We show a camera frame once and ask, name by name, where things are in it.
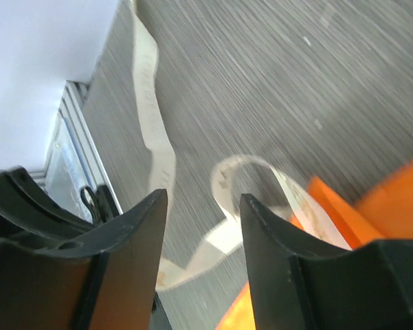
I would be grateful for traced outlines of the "orange wrapping paper sheet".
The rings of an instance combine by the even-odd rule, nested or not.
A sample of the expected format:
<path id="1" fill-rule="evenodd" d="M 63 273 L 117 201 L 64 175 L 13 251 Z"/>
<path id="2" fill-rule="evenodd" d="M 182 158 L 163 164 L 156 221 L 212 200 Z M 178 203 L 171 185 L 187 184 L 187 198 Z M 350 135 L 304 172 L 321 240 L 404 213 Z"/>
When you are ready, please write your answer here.
<path id="1" fill-rule="evenodd" d="M 377 184 L 355 206 L 350 206 L 317 177 L 310 180 L 307 192 L 331 218 L 349 244 L 348 251 L 376 240 L 413 240 L 413 162 Z M 296 217 L 288 222 L 304 231 Z M 257 329 L 249 281 L 219 328 Z"/>

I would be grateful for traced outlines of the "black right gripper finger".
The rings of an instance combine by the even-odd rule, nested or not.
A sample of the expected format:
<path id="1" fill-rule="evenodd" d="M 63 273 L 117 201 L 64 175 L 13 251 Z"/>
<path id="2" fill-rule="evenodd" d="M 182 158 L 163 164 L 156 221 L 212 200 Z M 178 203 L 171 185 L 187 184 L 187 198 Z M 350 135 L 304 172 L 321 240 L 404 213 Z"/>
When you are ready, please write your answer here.
<path id="1" fill-rule="evenodd" d="M 240 201 L 257 329 L 413 329 L 413 240 L 348 251 Z"/>

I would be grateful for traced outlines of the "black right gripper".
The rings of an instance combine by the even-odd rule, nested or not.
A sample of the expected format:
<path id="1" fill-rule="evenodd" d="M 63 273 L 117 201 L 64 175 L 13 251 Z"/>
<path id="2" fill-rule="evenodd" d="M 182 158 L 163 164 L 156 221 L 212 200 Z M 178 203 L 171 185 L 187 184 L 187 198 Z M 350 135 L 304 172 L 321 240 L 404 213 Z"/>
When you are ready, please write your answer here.
<path id="1" fill-rule="evenodd" d="M 0 172 L 0 237 L 71 239 L 33 250 L 0 238 L 0 329 L 147 329 L 167 206 L 157 189 L 94 229 L 23 167 Z"/>

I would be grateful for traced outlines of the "cream printed ribbon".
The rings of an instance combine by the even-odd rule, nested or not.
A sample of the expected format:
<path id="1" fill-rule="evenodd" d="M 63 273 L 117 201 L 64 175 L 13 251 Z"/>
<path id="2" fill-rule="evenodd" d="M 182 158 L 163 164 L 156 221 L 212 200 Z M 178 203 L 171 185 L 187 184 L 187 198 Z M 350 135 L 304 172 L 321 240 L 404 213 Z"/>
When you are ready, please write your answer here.
<path id="1" fill-rule="evenodd" d="M 155 93 L 159 48 L 137 15 L 136 1 L 129 1 L 128 7 L 133 22 L 132 77 L 136 109 L 142 139 L 152 155 L 148 189 L 166 189 L 168 204 L 171 205 L 177 160 Z M 212 270 L 242 246 L 241 218 L 233 204 L 232 186 L 237 169 L 248 164 L 268 168 L 278 181 L 288 206 L 273 207 L 273 213 L 283 215 L 289 210 L 302 224 L 306 233 L 339 248 L 350 249 L 326 211 L 290 176 L 262 158 L 253 155 L 233 155 L 219 162 L 210 175 L 212 196 L 224 214 L 224 220 L 202 238 L 185 268 L 164 257 L 160 259 L 155 287 L 158 292 L 174 289 Z"/>

